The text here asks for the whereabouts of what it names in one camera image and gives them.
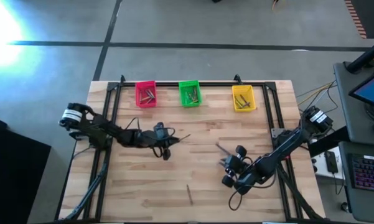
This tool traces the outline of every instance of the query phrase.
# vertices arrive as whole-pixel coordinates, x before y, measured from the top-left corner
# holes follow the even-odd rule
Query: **keyboard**
[[[351,155],[353,186],[374,191],[374,157]]]

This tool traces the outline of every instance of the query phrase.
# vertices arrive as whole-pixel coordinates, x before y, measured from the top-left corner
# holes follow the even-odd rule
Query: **wooden table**
[[[87,104],[97,113],[103,110],[107,83],[91,83]],[[292,83],[289,80],[276,81],[276,86],[285,126],[295,128],[299,111]],[[115,142],[106,181],[102,222],[284,221],[278,180],[268,189],[251,189],[235,212],[228,208],[228,199],[234,190],[221,183],[225,173],[218,162],[225,155],[215,146],[217,142],[232,153],[237,145],[243,145],[253,160],[272,151],[261,87],[254,88],[258,108],[250,113],[234,112],[230,87],[201,87],[201,91],[201,106],[183,108],[178,87],[157,87],[157,107],[140,109],[135,104],[134,88],[122,88],[117,125],[125,127],[137,116],[143,130],[152,129],[157,122],[163,121],[165,126],[176,129],[175,136],[191,135],[171,147],[172,156],[168,161],[156,158],[150,149],[123,148]],[[75,153],[87,145],[86,141],[80,141]],[[73,160],[60,218],[66,217],[86,193],[93,155],[94,150],[90,150]],[[309,153],[297,149],[292,154],[292,161],[300,192],[324,217]],[[193,205],[189,202],[187,184]],[[92,214],[97,195],[98,189],[93,197]],[[288,197],[294,211],[290,192]],[[232,205],[236,206],[238,200],[236,196]]]

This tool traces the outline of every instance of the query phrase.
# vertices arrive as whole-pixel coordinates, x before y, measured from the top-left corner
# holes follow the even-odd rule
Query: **black cable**
[[[241,203],[242,203],[242,195],[241,195],[241,197],[240,197],[240,199],[239,199],[239,203],[238,203],[238,205],[236,206],[236,208],[231,207],[231,200],[232,200],[232,198],[236,195],[236,193],[238,193],[238,191],[239,191],[241,188],[242,188],[242,187],[239,187],[235,192],[233,192],[232,195],[231,195],[231,197],[230,197],[230,199],[228,199],[228,207],[230,207],[230,209],[233,210],[233,211],[237,211],[238,208],[241,206]]]
[[[332,101],[332,103],[333,103],[336,107],[333,108],[333,109],[331,109],[331,110],[328,110],[328,111],[326,111],[326,112],[324,112],[324,113],[329,113],[329,112],[334,111],[334,110],[336,110],[337,108],[339,108],[339,106],[337,105],[337,103],[332,99],[332,97],[330,97],[330,94],[329,94],[329,89],[330,89],[330,88],[331,88],[331,87],[329,86],[329,88],[327,89],[328,97],[329,97],[329,99]]]
[[[302,147],[303,149],[307,149],[308,151],[310,151],[310,149],[305,146],[299,146],[299,147]]]
[[[131,123],[132,123],[134,120],[137,120],[137,128],[138,128],[139,130],[141,130],[141,128],[140,128],[140,126],[139,126],[139,118],[138,118],[138,117],[133,118],[133,119],[130,121],[130,123],[126,126],[125,130],[127,130],[127,129],[130,127]],[[144,135],[142,132],[141,132],[141,135],[144,136],[145,138],[150,138],[150,139],[153,139],[153,140],[155,140],[155,141],[163,141],[163,140],[166,140],[166,139],[169,139],[169,138],[173,137],[173,135],[175,134],[175,129],[174,129],[174,128],[158,128],[158,129],[160,129],[160,130],[173,130],[173,133],[170,134],[170,135],[168,135],[168,136],[166,136],[166,137],[164,137],[164,138],[162,138],[162,139],[153,138],[153,137],[150,137],[150,136]]]
[[[163,156],[163,149],[162,149],[162,147],[158,147],[158,148],[159,148],[159,152],[160,152],[159,155],[156,153],[155,147],[152,147],[151,149],[154,152],[155,156],[158,157],[158,158],[160,158],[160,157]]]
[[[267,189],[267,188],[272,187],[272,186],[274,185],[275,180],[276,180],[276,171],[274,172],[274,175],[273,175],[273,176],[274,176],[273,181],[272,181],[269,185],[264,186],[264,187],[261,187],[261,186],[254,186],[254,185],[243,185],[243,186],[239,187],[236,191],[234,191],[234,192],[232,193],[230,199],[228,199],[228,207],[229,207],[231,210],[233,210],[233,211],[237,211],[237,210],[239,209],[239,207],[241,206],[241,203],[242,203],[242,195],[241,195],[241,197],[240,197],[240,199],[239,199],[239,203],[238,203],[238,205],[236,206],[236,208],[231,207],[231,200],[232,200],[232,198],[235,196],[235,194],[238,193],[238,191],[239,191],[242,187],[252,187],[252,188],[257,188],[257,189]]]
[[[249,156],[242,157],[242,162],[243,162],[245,159],[249,159],[249,160],[250,160],[250,164],[253,163],[253,160],[252,160]]]
[[[342,184],[342,186],[340,187],[339,191],[337,191],[337,181],[336,181],[335,173],[332,173],[332,174],[334,175],[334,180],[335,180],[335,194],[336,194],[336,195],[340,195],[340,193],[341,193],[341,191],[342,191],[342,189],[343,189],[343,187],[344,187],[344,173],[343,173],[343,171],[342,171],[343,184]]]
[[[74,159],[74,158],[75,158],[77,155],[79,155],[80,153],[83,153],[83,152],[85,152],[85,151],[87,151],[87,150],[89,150],[89,149],[93,149],[93,148],[94,148],[93,146],[89,146],[88,148],[83,149],[82,151],[80,151],[80,152],[76,153],[75,155],[73,155],[72,159]]]

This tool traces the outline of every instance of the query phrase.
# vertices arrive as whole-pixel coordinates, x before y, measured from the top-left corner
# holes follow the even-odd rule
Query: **nail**
[[[148,89],[148,92],[151,94],[151,97],[155,99],[155,95],[151,92],[150,89]]]
[[[197,94],[197,89],[194,88],[194,95],[195,95],[195,99],[197,100],[198,99],[198,94]]]
[[[147,96],[147,97],[145,97],[145,98],[141,99],[141,101],[146,101],[146,100],[148,100],[148,99],[152,99],[152,97],[150,97],[150,96]]]
[[[241,104],[241,102],[239,102],[239,100],[236,96],[234,96],[234,98],[235,98],[235,102],[242,108],[243,104]]]
[[[189,186],[188,186],[188,184],[187,184],[187,193],[188,193],[189,203],[190,203],[191,205],[193,205],[194,202],[192,201],[192,195],[191,195],[191,191],[189,190]]]
[[[189,96],[189,99],[190,100],[192,100],[192,101],[194,101],[195,99],[192,97],[192,95],[191,95],[191,93],[190,92],[188,92],[188,96]]]
[[[240,94],[242,100],[245,102],[245,104],[248,104],[248,102],[245,100],[245,97],[242,96],[242,94]]]
[[[149,97],[151,97],[151,98],[155,98],[154,96],[152,96],[147,90],[145,90],[145,93],[149,96]]]

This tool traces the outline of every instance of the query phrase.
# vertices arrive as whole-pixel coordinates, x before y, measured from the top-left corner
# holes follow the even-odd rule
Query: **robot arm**
[[[87,114],[91,114],[93,118],[87,119]],[[76,140],[86,136],[90,144],[98,149],[105,149],[106,139],[111,136],[123,147],[151,148],[157,157],[163,157],[164,160],[171,156],[169,147],[180,141],[172,134],[169,135],[168,128],[165,128],[162,122],[159,122],[153,131],[142,131],[139,127],[123,129],[108,121],[103,115],[95,113],[91,107],[79,103],[68,104],[59,125],[67,131],[77,130],[69,135]],[[155,147],[159,148],[159,155],[155,152]]]
[[[246,149],[243,146],[237,146],[237,155],[227,153],[227,158],[222,159],[220,162],[227,173],[223,177],[222,183],[227,187],[234,186],[240,195],[244,195],[252,187],[255,187],[256,183],[265,183],[278,170],[279,176],[291,189],[307,215],[313,219],[322,218],[308,205],[296,186],[289,180],[287,173],[282,168],[281,161],[287,158],[301,144],[326,134],[331,129],[332,122],[324,112],[315,106],[309,108],[302,114],[298,128],[293,131],[284,131],[278,136],[276,140],[281,140],[273,152],[260,156],[255,161],[251,161],[250,164],[244,161],[245,159],[250,159],[246,157]]]

